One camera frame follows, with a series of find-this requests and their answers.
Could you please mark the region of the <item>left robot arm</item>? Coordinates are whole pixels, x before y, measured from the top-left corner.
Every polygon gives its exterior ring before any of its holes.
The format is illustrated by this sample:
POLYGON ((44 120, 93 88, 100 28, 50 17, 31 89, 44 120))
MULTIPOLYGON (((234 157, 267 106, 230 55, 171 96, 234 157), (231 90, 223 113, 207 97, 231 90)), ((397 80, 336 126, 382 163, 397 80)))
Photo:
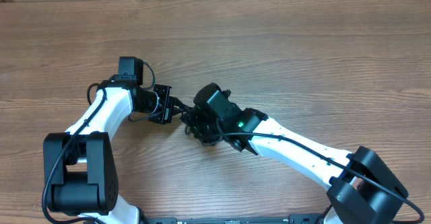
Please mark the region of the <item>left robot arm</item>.
POLYGON ((166 124, 189 107, 170 96, 170 87, 143 87, 147 63, 120 57, 118 72, 95 83, 96 97, 84 115, 63 133, 50 133, 43 143, 42 212, 68 215, 68 223, 147 223, 143 211, 119 195, 111 141, 120 124, 134 112, 143 120, 166 124))

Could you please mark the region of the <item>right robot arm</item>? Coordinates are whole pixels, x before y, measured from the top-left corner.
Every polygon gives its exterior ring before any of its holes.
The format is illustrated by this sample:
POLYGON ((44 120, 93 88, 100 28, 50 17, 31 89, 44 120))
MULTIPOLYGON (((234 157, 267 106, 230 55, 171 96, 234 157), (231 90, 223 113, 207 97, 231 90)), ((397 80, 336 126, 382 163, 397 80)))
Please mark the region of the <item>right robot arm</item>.
POLYGON ((235 150, 276 159, 321 186, 331 203, 323 223, 392 223, 408 192, 372 150, 354 153, 296 134, 256 109, 240 109, 230 91, 215 83, 195 96, 181 117, 203 144, 229 143, 235 150))

